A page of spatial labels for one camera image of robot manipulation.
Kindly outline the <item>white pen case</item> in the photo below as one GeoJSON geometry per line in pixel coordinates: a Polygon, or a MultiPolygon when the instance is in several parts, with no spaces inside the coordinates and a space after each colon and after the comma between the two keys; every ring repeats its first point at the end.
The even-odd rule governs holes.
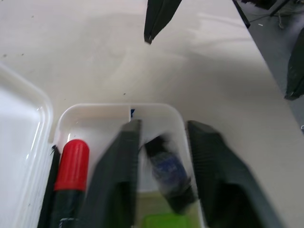
{"type": "Polygon", "coordinates": [[[53,107],[41,90],[0,63],[0,228],[37,228],[53,160],[52,146],[60,152],[67,142],[80,139],[89,147],[85,198],[98,161],[121,127],[141,120],[134,225],[145,216],[174,213],[159,191],[144,144],[165,135],[191,178],[196,200],[184,214],[205,228],[197,199],[184,123],[166,104],[76,104],[66,109],[49,142],[53,107]],[[130,120],[130,109],[135,108],[130,120]]]}

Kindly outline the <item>blue-labelled black marker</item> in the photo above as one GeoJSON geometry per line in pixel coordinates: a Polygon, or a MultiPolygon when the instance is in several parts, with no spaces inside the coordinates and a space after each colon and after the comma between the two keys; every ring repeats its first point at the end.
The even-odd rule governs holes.
{"type": "Polygon", "coordinates": [[[184,214],[195,202],[191,178],[177,153],[169,148],[165,135],[159,135],[144,144],[152,174],[159,191],[176,214],[184,214]]]}

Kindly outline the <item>green eraser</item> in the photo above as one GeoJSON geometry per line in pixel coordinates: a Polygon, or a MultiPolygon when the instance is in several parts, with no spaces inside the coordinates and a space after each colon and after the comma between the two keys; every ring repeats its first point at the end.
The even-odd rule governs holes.
{"type": "Polygon", "coordinates": [[[201,228],[197,218],[174,213],[154,214],[145,216],[140,228],[201,228]]]}

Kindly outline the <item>black metal table frame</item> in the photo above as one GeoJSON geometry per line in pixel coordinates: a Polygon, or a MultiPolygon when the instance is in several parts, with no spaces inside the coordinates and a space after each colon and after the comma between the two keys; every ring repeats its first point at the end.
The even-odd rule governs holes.
{"type": "Polygon", "coordinates": [[[247,19],[246,15],[244,14],[242,8],[240,7],[240,5],[238,4],[238,2],[236,0],[232,0],[232,2],[234,3],[240,17],[242,18],[246,28],[248,29],[250,27],[250,22],[249,20],[247,19]]]}

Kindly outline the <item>red-capped black marker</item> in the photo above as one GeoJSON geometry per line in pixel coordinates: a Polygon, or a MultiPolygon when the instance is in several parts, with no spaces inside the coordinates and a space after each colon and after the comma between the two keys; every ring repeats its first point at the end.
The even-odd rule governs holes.
{"type": "Polygon", "coordinates": [[[80,139],[63,148],[54,185],[54,203],[49,228],[75,228],[84,202],[89,164],[89,147],[80,139]]]}

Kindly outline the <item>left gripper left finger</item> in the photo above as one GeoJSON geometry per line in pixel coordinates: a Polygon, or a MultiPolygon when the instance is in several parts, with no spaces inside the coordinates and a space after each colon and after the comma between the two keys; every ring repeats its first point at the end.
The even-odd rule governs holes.
{"type": "Polygon", "coordinates": [[[131,228],[136,212],[142,122],[124,124],[98,161],[78,228],[131,228]]]}

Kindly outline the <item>black pen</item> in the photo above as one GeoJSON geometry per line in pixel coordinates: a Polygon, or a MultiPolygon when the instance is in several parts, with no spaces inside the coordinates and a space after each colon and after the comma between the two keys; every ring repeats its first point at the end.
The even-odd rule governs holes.
{"type": "Polygon", "coordinates": [[[53,208],[54,185],[57,178],[59,162],[60,162],[60,152],[56,145],[52,146],[53,160],[50,167],[48,182],[46,186],[46,191],[43,199],[42,209],[40,212],[39,222],[37,228],[49,228],[51,213],[53,208]]]}

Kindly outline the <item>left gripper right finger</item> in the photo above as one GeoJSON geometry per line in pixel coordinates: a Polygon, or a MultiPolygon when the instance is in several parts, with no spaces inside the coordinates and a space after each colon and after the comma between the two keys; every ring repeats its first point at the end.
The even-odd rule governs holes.
{"type": "Polygon", "coordinates": [[[187,122],[198,197],[209,228],[285,228],[250,169],[221,134],[187,122]]]}

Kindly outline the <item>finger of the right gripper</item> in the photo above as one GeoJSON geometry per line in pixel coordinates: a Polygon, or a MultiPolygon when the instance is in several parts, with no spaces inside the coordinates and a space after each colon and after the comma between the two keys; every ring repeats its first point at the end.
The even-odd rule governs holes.
{"type": "Polygon", "coordinates": [[[288,62],[286,100],[304,95],[304,29],[299,33],[288,62]]]}
{"type": "Polygon", "coordinates": [[[144,25],[144,41],[149,45],[166,27],[182,0],[148,0],[144,25]]]}

